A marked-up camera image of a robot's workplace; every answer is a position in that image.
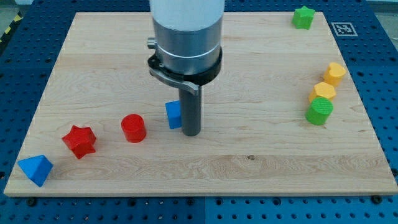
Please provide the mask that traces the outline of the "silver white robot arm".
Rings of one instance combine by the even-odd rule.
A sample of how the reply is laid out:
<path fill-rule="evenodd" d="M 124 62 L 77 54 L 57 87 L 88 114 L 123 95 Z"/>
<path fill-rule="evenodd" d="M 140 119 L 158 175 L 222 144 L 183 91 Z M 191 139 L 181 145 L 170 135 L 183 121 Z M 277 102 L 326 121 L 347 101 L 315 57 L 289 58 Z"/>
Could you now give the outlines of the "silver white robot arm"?
<path fill-rule="evenodd" d="M 210 69 L 220 56 L 224 0 L 150 0 L 156 55 L 174 73 Z"/>

